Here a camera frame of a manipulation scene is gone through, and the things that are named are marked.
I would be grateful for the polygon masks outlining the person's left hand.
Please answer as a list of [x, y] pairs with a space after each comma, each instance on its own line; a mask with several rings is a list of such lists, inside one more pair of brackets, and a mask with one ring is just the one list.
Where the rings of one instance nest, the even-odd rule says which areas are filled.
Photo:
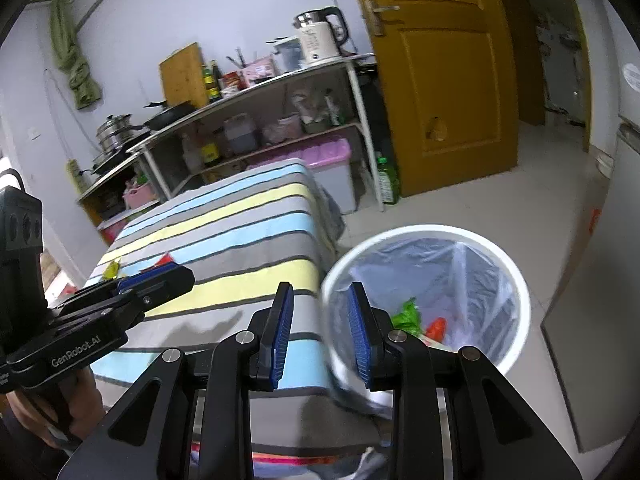
[[64, 427], [79, 440], [85, 440], [105, 415], [103, 400], [90, 367], [76, 370], [73, 388], [62, 399], [66, 402], [69, 422], [60, 422], [60, 415], [46, 398], [38, 393], [15, 390], [6, 395], [17, 421], [50, 448], [60, 447], [60, 430]]

